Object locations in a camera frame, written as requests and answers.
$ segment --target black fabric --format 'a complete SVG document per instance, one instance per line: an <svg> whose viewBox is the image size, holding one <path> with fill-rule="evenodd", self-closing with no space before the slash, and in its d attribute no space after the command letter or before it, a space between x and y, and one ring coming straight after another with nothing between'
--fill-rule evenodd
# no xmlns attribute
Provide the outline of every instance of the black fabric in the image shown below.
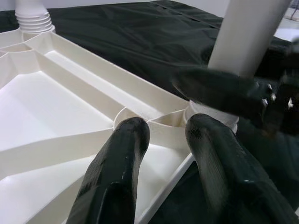
<svg viewBox="0 0 299 224"><path fill-rule="evenodd" d="M222 22L222 18L174 1L49 11L58 35L180 97L183 96L170 82L172 75L191 67L206 67ZM16 28L14 11L0 12L0 32ZM289 42L273 38L256 76L277 80L282 72L280 61L288 46ZM298 168L293 165L299 157L298 139L282 136L275 141L263 140L258 130L243 119L237 137L295 208L299 180ZM263 154L267 147L272 150ZM205 208L200 202L201 191L194 191L197 187L200 187L198 170L192 165L151 223L204 223Z"/></svg>

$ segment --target white wall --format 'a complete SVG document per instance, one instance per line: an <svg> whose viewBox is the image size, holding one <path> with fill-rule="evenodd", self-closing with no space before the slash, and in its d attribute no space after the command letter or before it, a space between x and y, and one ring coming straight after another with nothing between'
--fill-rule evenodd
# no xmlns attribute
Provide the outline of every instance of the white wall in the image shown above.
<svg viewBox="0 0 299 224"><path fill-rule="evenodd" d="M42 0L46 8L63 8L73 6L101 5L149 0ZM229 0L176 0L223 17ZM0 11L14 10L14 0L0 0Z"/></svg>

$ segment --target white plastic tray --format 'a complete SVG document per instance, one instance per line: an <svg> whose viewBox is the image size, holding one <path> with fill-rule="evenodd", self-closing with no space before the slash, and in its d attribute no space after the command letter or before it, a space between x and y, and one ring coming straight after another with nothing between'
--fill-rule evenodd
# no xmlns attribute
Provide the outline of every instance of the white plastic tray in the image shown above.
<svg viewBox="0 0 299 224"><path fill-rule="evenodd" d="M0 223L61 224L85 171L122 120L148 121L136 223L147 223L193 158L188 102L52 33L0 34Z"/></svg>

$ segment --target black cloth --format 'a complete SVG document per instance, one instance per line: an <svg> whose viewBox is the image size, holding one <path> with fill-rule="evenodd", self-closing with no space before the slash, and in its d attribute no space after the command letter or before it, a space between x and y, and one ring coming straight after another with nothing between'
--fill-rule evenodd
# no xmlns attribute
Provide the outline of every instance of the black cloth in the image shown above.
<svg viewBox="0 0 299 224"><path fill-rule="evenodd" d="M182 98L170 83L172 75L190 67L207 66L222 23L220 17L174 1L60 8L49 12L58 35ZM0 12L0 32L16 28L14 11ZM282 73L280 61L289 44L273 38L256 77L277 80ZM294 164L299 158L298 139L280 135L274 141L265 140L243 119L237 137L296 208L299 168ZM270 154L263 153L265 148ZM206 208L202 197L198 170L192 164L151 223L204 224Z"/></svg>

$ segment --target white pole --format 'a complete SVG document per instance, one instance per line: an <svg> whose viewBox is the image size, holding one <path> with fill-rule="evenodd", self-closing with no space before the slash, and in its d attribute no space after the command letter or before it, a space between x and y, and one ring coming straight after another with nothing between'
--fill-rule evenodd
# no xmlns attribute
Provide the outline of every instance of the white pole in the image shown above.
<svg viewBox="0 0 299 224"><path fill-rule="evenodd" d="M254 76L291 0L230 0L208 68ZM237 131L239 118L190 101L185 120L205 113Z"/></svg>

